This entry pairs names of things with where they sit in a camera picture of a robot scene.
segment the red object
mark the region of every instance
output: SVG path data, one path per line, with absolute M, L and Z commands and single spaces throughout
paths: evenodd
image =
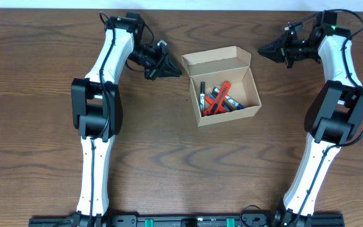
M 215 102 L 215 100 L 213 100 L 209 95 L 207 95 L 206 97 L 205 97 L 205 101 L 209 104 L 209 105 L 212 105 L 214 102 Z M 220 109 L 219 109 L 219 113 L 220 114 L 223 114 L 223 113 L 226 113 L 226 112 L 228 112 L 228 110 L 226 110 L 223 106 L 221 106 L 220 107 Z
M 224 102 L 225 96 L 228 94 L 230 88 L 231 88 L 231 83 L 229 81 L 225 81 L 221 89 L 219 90 L 219 93 L 215 98 L 215 101 L 210 105 L 210 107 L 207 110 L 204 111 L 204 116 L 222 113 L 219 110 L 223 108 L 222 103 Z

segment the wood grain surface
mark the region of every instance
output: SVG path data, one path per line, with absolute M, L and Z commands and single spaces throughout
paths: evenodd
M 263 107 L 252 118 L 198 128 L 185 72 L 147 81 L 124 69 L 110 209 L 187 214 L 240 212 L 248 204 L 273 208 L 296 174 L 306 143 L 304 116 L 324 75 L 312 60 L 286 69 L 256 51 L 278 38 L 288 21 L 310 12 L 137 12 L 157 40 L 169 43 L 179 66 L 182 54 L 201 50 L 237 45 L 251 52 Z M 342 18 L 342 26 L 358 28 L 356 19 Z M 83 161 L 70 85 L 89 72 L 104 35 L 98 10 L 0 9 L 0 226 L 75 211 Z M 363 32 L 353 40 L 352 56 L 363 83 Z M 363 226 L 363 140 L 338 154 L 316 210 L 341 211 L 347 226 Z

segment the black marker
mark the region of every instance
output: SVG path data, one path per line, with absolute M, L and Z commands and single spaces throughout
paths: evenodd
M 201 116 L 204 116 L 204 99 L 205 99 L 205 82 L 201 82 L 201 89 L 200 89 Z
M 214 89 L 212 90 L 212 92 L 214 93 L 215 96 L 218 95 L 219 93 L 219 88 L 214 87 Z M 229 95 L 225 96 L 225 99 L 232 105 L 234 105 L 238 110 L 244 109 L 245 107 L 238 103 L 238 101 L 234 100 L 232 97 L 230 97 Z

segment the box lid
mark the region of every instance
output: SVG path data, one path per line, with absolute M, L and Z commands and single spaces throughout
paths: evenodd
M 251 54 L 240 47 L 224 47 L 181 56 L 183 67 L 192 76 L 250 67 Z

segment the green connector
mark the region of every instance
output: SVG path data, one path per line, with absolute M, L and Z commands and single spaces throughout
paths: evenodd
M 233 218 L 227 218 L 226 219 L 226 227 L 234 227 L 234 219 Z
M 154 227 L 153 219 L 145 219 L 145 227 Z

